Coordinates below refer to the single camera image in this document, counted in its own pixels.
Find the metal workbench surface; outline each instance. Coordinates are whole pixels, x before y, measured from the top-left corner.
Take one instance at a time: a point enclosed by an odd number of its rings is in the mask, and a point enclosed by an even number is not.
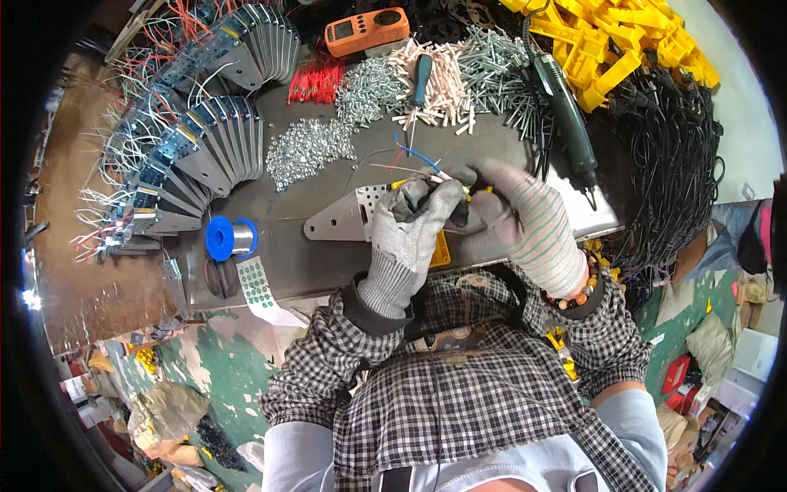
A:
[[[286,105],[287,87],[277,87],[257,99],[257,106],[265,119],[265,149],[271,137],[287,130],[290,123],[301,118],[320,118],[326,122],[334,117],[331,105],[316,105],[311,102],[294,102]],[[503,126],[504,118],[491,114],[476,117],[474,134],[464,132],[456,136],[458,127],[433,128],[418,122],[413,147],[433,160],[442,159],[440,166],[472,165],[489,157],[518,167],[527,163],[526,143],[519,141],[518,132]],[[302,298],[325,294],[348,283],[353,275],[368,269],[371,259],[371,244],[367,242],[312,241],[303,232],[303,224],[309,217],[345,195],[354,188],[391,183],[407,178],[410,172],[392,171],[369,167],[366,164],[390,165],[396,152],[376,154],[368,158],[356,171],[352,166],[373,150],[394,147],[394,130],[400,125],[390,116],[374,122],[371,128],[361,128],[352,137],[356,161],[340,160],[326,165],[318,176],[292,184],[287,191],[275,193],[274,183],[266,172],[256,181],[240,183],[227,198],[213,201],[212,215],[224,215],[234,220],[247,217],[255,222],[260,232],[258,254],[266,271],[274,297],[278,300]],[[593,125],[589,125],[593,137]],[[560,167],[560,146],[552,152],[552,161]],[[611,163],[615,158],[604,156],[606,146],[597,148],[600,162],[599,179],[602,187],[611,184],[612,189],[623,187],[628,173],[621,173],[620,163]],[[402,158],[397,166],[421,169],[423,162],[412,156]],[[628,216],[624,206],[615,210],[605,195],[615,204],[616,193],[602,194],[597,190],[598,210],[594,212],[585,198],[571,188],[567,178],[561,179],[554,168],[550,169],[547,182],[555,187],[565,202],[575,237],[613,230],[620,224],[620,216]],[[209,216],[204,217],[207,223]],[[505,251],[485,231],[473,236],[446,234],[451,263],[438,270],[459,268],[473,264],[484,264],[504,258]],[[167,251],[177,258],[183,275],[183,286],[191,310],[220,309],[245,305],[243,294],[228,299],[217,298],[205,284],[203,274],[207,253],[205,252],[205,227],[198,231],[181,233],[178,238],[168,239]]]

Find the person's right hand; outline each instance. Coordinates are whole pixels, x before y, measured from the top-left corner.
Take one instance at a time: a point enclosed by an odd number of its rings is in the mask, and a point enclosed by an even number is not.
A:
[[[560,193],[499,161],[475,167],[494,191],[474,194],[470,207],[508,247],[514,263],[551,297],[578,295],[588,278],[587,260],[577,248]]]

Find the solder wire spool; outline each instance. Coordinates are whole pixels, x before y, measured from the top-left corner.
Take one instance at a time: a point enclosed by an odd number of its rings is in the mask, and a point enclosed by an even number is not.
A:
[[[225,216],[215,216],[205,229],[205,247],[216,261],[227,260],[233,254],[245,260],[254,253],[259,241],[254,222],[244,217],[232,223]]]

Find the blue spool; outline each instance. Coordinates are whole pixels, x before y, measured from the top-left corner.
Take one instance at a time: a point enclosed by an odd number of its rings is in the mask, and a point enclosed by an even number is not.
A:
[[[252,242],[249,252],[237,254],[239,258],[245,260],[254,253],[260,238],[257,235],[257,227],[251,220],[242,217],[237,219],[235,223],[244,224],[251,229]],[[235,230],[228,218],[219,215],[208,222],[208,227],[205,229],[205,247],[208,249],[210,257],[216,261],[224,261],[232,256],[232,251],[235,249]]]

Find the screwdriver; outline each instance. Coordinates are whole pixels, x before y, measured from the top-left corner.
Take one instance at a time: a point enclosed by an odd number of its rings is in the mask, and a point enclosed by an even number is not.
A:
[[[427,104],[427,82],[429,82],[429,76],[431,73],[432,57],[428,54],[418,55],[416,67],[412,71],[412,78],[413,82],[415,82],[415,86],[412,89],[412,98],[410,99],[412,102],[412,111],[410,113],[412,127],[410,128],[409,148],[412,148],[412,138],[416,135],[416,120],[418,118],[416,117],[415,113],[419,108],[422,109]]]

